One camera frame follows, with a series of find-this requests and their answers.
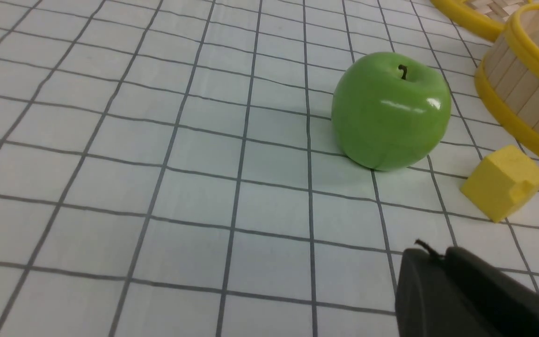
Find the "apple stem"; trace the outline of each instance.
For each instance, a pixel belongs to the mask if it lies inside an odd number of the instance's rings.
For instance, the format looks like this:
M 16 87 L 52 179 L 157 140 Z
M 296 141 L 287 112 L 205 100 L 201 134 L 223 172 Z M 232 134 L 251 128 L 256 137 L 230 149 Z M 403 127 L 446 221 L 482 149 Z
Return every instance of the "apple stem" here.
M 402 64 L 398 65 L 398 68 L 400 70 L 402 70 L 402 79 L 403 80 L 406 80 L 407 79 L 407 66 L 403 66 Z

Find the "basket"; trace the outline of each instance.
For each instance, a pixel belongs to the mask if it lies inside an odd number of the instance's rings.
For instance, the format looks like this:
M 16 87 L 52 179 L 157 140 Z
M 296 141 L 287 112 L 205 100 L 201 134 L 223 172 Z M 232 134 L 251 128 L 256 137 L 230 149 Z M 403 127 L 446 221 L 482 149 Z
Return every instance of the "basket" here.
M 475 88 L 500 124 L 539 156 L 539 4 L 516 11 L 475 73 Z
M 466 30 L 494 42 L 504 23 L 522 6 L 539 0 L 431 0 L 432 4 Z

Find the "woven basket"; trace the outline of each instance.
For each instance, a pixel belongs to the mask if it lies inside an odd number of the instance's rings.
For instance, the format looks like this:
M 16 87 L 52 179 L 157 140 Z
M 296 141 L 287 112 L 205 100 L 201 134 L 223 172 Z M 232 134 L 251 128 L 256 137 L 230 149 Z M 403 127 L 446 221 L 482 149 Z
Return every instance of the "woven basket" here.
M 432 4 L 458 25 L 494 42 L 503 24 L 522 6 L 539 0 L 431 0 Z
M 539 155 L 539 48 L 529 35 L 539 30 L 539 4 L 519 9 L 488 51 L 475 87 L 494 117 Z
M 505 22 L 523 5 L 527 5 L 527 0 L 467 0 L 465 4 L 471 9 L 485 15 L 492 20 Z

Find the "yellow basket rim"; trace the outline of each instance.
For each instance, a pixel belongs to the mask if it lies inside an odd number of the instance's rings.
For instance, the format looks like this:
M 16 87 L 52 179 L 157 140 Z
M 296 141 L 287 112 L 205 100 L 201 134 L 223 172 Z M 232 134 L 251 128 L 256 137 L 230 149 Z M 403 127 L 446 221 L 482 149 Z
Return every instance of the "yellow basket rim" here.
M 507 21 L 505 39 L 522 62 L 539 77 L 539 47 L 521 25 L 520 17 L 527 11 L 539 10 L 539 4 L 522 6 Z

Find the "grid mat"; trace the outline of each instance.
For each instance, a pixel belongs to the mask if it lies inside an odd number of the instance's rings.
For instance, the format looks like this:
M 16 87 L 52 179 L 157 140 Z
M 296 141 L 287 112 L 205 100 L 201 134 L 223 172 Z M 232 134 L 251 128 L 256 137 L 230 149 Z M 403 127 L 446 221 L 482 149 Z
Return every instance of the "grid mat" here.
M 0 0 L 0 337 L 395 337 L 417 237 L 539 293 L 539 193 L 492 224 L 459 192 L 518 145 L 473 88 L 487 49 L 428 0 Z M 330 123 L 376 51 L 454 103 L 391 173 Z

